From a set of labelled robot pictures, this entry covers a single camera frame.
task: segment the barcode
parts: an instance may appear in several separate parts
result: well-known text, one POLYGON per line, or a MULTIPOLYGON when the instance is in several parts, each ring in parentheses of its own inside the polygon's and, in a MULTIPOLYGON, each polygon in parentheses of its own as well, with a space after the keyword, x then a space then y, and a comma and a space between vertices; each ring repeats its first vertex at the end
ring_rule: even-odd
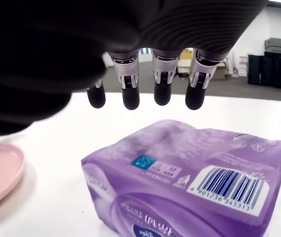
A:
POLYGON ((269 184, 238 170, 209 166, 198 174, 187 192, 258 216, 269 184))

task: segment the blue label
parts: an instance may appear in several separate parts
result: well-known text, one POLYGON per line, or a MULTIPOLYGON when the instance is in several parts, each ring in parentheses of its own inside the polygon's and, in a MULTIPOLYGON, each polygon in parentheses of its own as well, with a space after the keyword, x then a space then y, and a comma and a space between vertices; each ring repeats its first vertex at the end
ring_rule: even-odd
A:
POLYGON ((149 169, 155 162, 157 161, 157 159, 154 159, 152 157, 148 157, 145 155, 141 155, 140 157, 136 158, 133 162, 132 165, 136 166, 140 169, 144 169, 147 170, 149 169))
POLYGON ((135 234, 135 237, 161 237, 161 235, 157 234, 156 232, 139 227, 137 225, 133 225, 133 231, 135 234))

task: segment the black glove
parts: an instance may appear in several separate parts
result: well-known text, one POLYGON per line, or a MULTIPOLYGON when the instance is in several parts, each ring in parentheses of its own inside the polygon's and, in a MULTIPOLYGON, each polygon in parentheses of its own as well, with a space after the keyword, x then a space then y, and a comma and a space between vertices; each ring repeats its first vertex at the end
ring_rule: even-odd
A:
POLYGON ((228 52, 266 0, 0 1, 0 136, 61 110, 140 47, 228 52))

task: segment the gray floor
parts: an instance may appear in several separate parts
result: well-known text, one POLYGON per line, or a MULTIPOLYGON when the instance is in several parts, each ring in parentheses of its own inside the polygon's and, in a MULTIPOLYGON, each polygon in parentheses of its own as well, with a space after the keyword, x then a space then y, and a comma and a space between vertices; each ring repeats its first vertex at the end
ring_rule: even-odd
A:
MULTIPOLYGON (((121 87, 116 79, 114 67, 109 67, 103 77, 106 92, 120 92, 121 87)), ((173 94, 185 94, 187 79, 174 78, 172 82, 173 94)), ((154 93, 154 80, 152 73, 152 62, 140 63, 140 93, 154 93)), ((247 78, 232 78, 226 80, 212 80, 206 90, 206 95, 241 97, 253 99, 281 100, 281 89, 249 85, 247 78)))

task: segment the pink plate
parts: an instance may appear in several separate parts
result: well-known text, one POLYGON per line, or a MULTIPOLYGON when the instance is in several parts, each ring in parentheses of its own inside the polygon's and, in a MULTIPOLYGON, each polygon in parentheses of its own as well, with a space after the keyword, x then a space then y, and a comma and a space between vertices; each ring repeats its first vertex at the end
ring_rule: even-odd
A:
POLYGON ((18 183, 24 171, 23 152, 8 143, 0 143, 0 200, 18 183))

